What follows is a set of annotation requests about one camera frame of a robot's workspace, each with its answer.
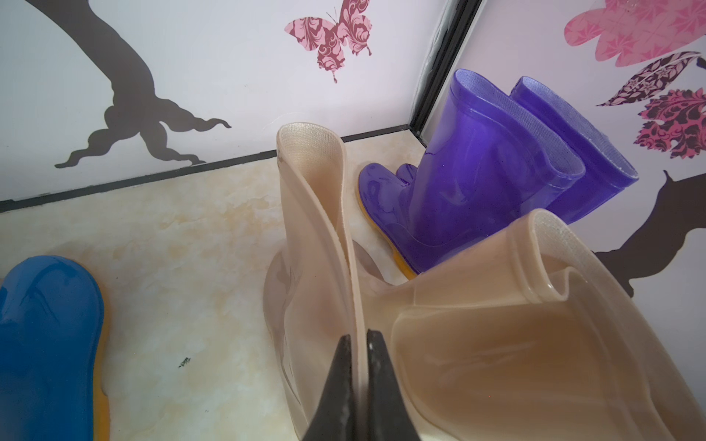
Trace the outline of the purple rain boot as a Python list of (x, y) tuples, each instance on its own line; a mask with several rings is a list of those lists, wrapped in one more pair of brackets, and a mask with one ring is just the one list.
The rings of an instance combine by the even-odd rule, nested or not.
[(586, 173), (552, 129), (479, 73), (459, 69), (419, 164), (365, 165), (360, 206), (408, 277), (545, 209)]
[(565, 223), (586, 217), (639, 178), (609, 138), (548, 86), (520, 77), (505, 93), (461, 69), (419, 165), (400, 169), (434, 213), (459, 209), (472, 228), (498, 230), (533, 209)]

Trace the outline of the beige rain boot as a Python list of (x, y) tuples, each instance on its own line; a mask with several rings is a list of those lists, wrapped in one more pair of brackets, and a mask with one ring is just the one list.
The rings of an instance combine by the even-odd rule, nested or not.
[(347, 231), (341, 138), (305, 122), (277, 133), (286, 242), (270, 263), (263, 309), (290, 418), (304, 437), (343, 336), (349, 336), (356, 427), (366, 430), (368, 357), (358, 263)]
[(425, 440), (702, 440), (705, 416), (641, 312), (537, 209), (401, 285), (356, 251), (367, 327)]

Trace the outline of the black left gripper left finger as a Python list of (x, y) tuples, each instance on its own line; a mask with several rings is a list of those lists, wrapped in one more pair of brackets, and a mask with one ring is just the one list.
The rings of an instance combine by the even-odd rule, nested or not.
[(341, 336), (320, 402), (303, 441), (353, 441), (356, 407), (352, 386), (350, 336)]

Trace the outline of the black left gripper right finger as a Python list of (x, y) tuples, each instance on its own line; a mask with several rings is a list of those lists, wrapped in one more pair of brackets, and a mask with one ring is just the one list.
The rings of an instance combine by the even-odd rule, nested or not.
[(384, 336), (367, 331), (369, 366), (368, 439), (420, 441), (404, 405)]

